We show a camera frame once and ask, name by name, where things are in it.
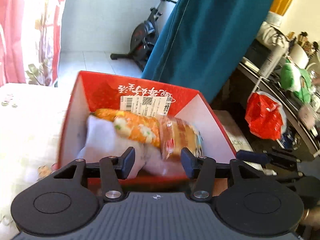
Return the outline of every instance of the teal curtain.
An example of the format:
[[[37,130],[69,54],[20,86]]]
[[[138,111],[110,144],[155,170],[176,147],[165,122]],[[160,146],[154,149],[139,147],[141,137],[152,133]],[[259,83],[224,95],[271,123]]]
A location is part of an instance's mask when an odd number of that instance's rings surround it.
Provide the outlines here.
[[[142,78],[201,91],[208,102],[241,61],[273,0],[179,0]]]

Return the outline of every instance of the floral tablecloth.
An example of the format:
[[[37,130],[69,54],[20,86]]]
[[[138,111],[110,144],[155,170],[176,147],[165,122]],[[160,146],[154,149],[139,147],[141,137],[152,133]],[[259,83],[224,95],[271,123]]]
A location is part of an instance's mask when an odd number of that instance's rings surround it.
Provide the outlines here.
[[[39,167],[57,162],[70,94],[59,88],[9,83],[0,88],[0,238],[18,230],[10,205],[39,179]]]

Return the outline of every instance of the tiled floor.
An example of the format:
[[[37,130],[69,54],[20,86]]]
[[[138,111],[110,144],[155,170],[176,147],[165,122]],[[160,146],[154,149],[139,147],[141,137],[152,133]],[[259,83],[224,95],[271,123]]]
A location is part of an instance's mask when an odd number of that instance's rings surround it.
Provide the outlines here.
[[[80,70],[140,78],[142,71],[128,59],[111,60],[110,53],[101,51],[61,52],[58,87],[72,90]]]

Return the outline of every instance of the red box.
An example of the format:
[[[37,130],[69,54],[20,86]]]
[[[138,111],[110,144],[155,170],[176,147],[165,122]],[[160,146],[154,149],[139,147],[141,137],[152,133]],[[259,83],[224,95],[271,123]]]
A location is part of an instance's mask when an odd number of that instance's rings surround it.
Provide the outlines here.
[[[63,125],[58,167],[77,158],[86,140],[86,121],[98,108],[119,109],[120,97],[129,95],[172,96],[168,115],[195,125],[203,138],[204,155],[220,163],[229,163],[236,151],[225,130],[202,94],[193,89],[160,82],[80,71],[74,85]],[[172,181],[181,178],[136,178],[127,183]]]

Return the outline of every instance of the ribbed gray surface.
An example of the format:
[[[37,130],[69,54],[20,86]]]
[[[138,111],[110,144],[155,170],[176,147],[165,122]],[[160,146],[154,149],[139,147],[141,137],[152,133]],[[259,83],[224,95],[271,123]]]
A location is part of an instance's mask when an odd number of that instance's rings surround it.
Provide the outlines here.
[[[21,233],[14,240],[40,240]],[[297,240],[293,234],[273,238],[244,236],[223,225],[205,203],[184,193],[130,193],[119,203],[106,204],[81,230],[45,240]]]

